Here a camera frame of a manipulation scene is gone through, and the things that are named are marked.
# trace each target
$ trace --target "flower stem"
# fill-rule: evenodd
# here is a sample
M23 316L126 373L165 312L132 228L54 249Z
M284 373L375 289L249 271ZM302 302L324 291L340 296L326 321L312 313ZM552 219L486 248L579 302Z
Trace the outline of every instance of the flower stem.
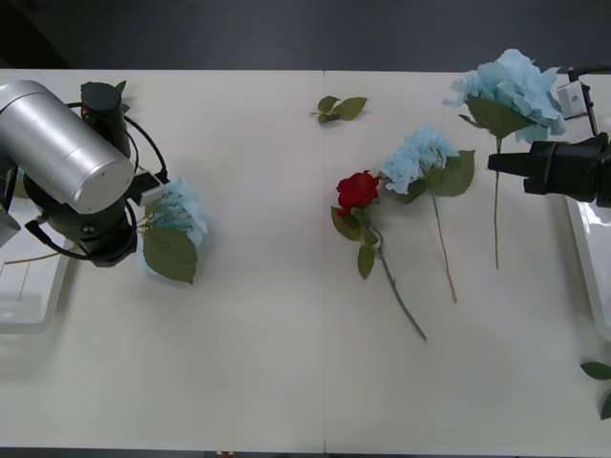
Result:
M74 246L71 249L69 249L68 251L75 251L77 250L78 247ZM47 260L48 258L52 258L54 256L59 256L61 255L61 253L50 253L49 255L45 255L45 256L39 256L37 258L29 258L27 260L7 260L4 265L13 265L13 264L21 264L24 262L35 262L37 260Z
M390 288L392 288L392 292L394 293L394 297L397 299L397 302L399 302L399 305L403 309L404 313L407 315L407 317L410 320L411 324L413 324L413 327L415 327L416 331L418 331L418 334L420 334L420 337L422 337L422 339L424 339L424 341L426 342L427 341L427 336L424 334L424 332L422 331L422 329L420 328L420 326L418 325L418 323L416 322L414 317L411 315L410 310L408 310L408 308L403 303L403 300L401 299L401 295L399 294L399 291L397 290L396 279L395 279L395 277L392 276L392 273L390 272L390 269L389 269L389 265L386 262L386 258L384 258L384 237L382 236L380 231L378 231L375 228L375 226L373 226L373 224L371 224L369 226L369 228L373 232L375 232L378 235L378 238L380 239L380 246L378 247L378 256L380 257L380 260L382 261L382 265L384 266L384 270L386 272L387 278L389 279Z
M454 289L454 283L452 281L452 275L450 274L446 243L443 241L443 234L441 233L441 220L439 219L439 209L437 208L437 200L435 200L435 196L432 196L432 206L435 208L435 216L437 217L437 229L439 230L439 238L441 239L441 248L443 248L443 258L446 262L446 274L448 275L448 281L450 282L450 288L452 289L452 297L454 302L458 303L458 299L456 298L456 290Z
M497 137L496 138L496 153L500 155L500 145L503 139ZM498 177L499 172L496 172L496 182L495 182L495 261L496 261L496 270L498 270L498 222L497 222L497 214L498 214Z

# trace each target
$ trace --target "cable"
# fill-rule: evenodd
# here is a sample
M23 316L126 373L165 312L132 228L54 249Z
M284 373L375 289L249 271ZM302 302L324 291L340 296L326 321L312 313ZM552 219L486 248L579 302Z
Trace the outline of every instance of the cable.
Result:
M39 219L41 217L39 217L38 219L33 219L30 222L27 222L26 229L28 229L28 231L30 231L30 233L33 236L35 236L37 239L39 239L42 243L52 248L52 250L55 250L60 255L64 255L64 256L67 256L68 258L72 258L73 260L108 260L110 261L115 258L118 258L119 256L123 255L124 253L127 253L130 250L130 248L132 247L133 239L137 237L137 219L136 219L136 214L134 213L134 209L132 208L132 206L129 204L127 200L125 200L125 207L127 208L127 211L130 214L130 220L132 222L131 237L129 237L126 240L126 242L123 244L123 246L121 246L120 249L116 249L115 251L111 253L106 253L104 255L79 255L78 253L73 253L57 245L40 228Z
M9 212L11 208L12 196L15 192L15 185L17 184L17 175L18 175L19 167L13 165L9 170L9 178L7 179L7 189L5 191L4 197L2 198L2 208L5 213Z
M153 139L146 133L146 131L142 129L140 126L138 126L137 123L131 117L126 116L126 115L124 115L123 117L127 122L132 124L132 126L134 126L136 130L140 132L140 134L144 138L146 138L146 141L149 142L149 144L153 148L153 151L155 151L155 154L157 155L159 163L161 164L161 171L158 173L158 178L163 184L166 184L168 182L168 169L165 165L165 160L163 159L163 156L161 155L161 151L159 150L159 148L157 147Z

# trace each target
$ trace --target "loose leaf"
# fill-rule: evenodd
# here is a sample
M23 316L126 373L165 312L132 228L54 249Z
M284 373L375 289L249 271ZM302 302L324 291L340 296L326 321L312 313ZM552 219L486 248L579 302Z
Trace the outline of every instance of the loose leaf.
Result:
M373 246L378 242L378 238L369 229L363 231L363 241L369 246Z
M120 83L118 83L115 86L115 89L118 90L120 93L123 94L123 91L125 90L125 85L127 84L127 81L121 81Z
M606 420L607 418L611 418L611 394L609 394L604 401L602 412L600 413L601 420Z
M351 121L358 116L367 103L365 97L347 98L333 109L332 114L338 114L344 121Z
M437 169L435 180L429 183L434 196L454 198L463 194L474 179L473 151L459 151L460 157L449 157L445 169Z
M535 124L529 118L493 100L470 96L466 103L475 122L488 129L488 132L496 138L505 138L513 132Z
M339 101L339 98L334 97L333 95L328 95L326 97L321 98L321 101L318 102L318 111L321 113L328 113L335 105L335 102Z
M596 380L611 380L611 367L602 363L585 363L581 365L583 372Z
M30 196L28 196L28 193L26 193L26 188L23 185L23 177L17 177L13 196L15 198L30 198Z
M193 284L198 252L183 232L153 227L142 239L144 260L151 269L167 279Z
M344 215L340 217L337 214L339 208L331 207L331 219L333 220L333 225L337 232L342 234L345 238L350 240L360 240L361 239L361 225L359 224L358 219L356 219L353 215Z
M469 124L471 124L472 126L476 127L477 129L485 129L483 126L480 126L479 124L477 124L475 121L473 121L470 117L468 117L465 114L459 114L458 117L460 117L463 121L466 121Z
M407 194L397 194L397 196L399 196L401 203L412 203L426 193L428 189L429 183L424 178L420 178L410 183Z
M339 118L340 118L340 116L338 114L335 114L335 113L332 113L332 114L321 113L318 116L318 123L319 124L325 124L326 122L335 121L335 120L337 120Z
M369 276L373 263L375 262L375 256L373 255L373 249L368 245L361 245L359 249L359 274L363 277L363 280Z

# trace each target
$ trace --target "dark floor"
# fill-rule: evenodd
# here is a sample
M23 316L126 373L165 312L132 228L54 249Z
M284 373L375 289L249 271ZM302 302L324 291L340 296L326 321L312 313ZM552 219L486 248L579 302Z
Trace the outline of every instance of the dark floor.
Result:
M507 48L540 67L609 65L609 24L607 0L0 0L0 68L464 72ZM216 454L0 448L0 457Z

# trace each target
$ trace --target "table surface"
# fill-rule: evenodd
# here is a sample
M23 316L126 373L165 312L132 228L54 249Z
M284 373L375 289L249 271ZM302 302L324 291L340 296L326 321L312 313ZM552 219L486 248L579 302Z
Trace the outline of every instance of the table surface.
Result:
M441 105L457 74L0 77L66 102L86 81L127 79L131 116L201 194L212 228L194 286L147 280L137 257L107 270L71 261L51 328L0 336L0 446L609 456L605 386L579 368L609 346L565 202L502 177L495 271L495 143ZM596 92L608 76L589 82ZM321 128L307 113L326 94L369 102ZM427 343L380 265L360 278L358 246L328 211L341 178L379 169L424 124L477 150L469 191L439 200L458 303L431 199L382 199L372 216ZM527 148L508 139L503 151ZM145 147L141 161L155 167Z

